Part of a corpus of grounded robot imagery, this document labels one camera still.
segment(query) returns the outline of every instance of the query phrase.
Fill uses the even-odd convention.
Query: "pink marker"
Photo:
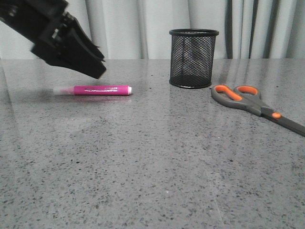
[[[128,85],[74,86],[55,87],[53,92],[74,95],[130,95],[132,88]]]

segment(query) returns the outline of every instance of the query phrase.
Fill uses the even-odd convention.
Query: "white curtain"
[[[169,59],[170,29],[220,32],[216,59],[305,58],[305,0],[68,0],[107,59]],[[0,22],[0,58],[31,59],[31,42]]]

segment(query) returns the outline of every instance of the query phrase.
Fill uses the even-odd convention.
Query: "gray granite countertop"
[[[303,229],[305,138],[169,84],[169,60],[109,60],[95,80],[0,62],[4,229]],[[253,85],[305,125],[305,60],[215,60],[212,85]],[[129,84],[130,96],[55,96]]]

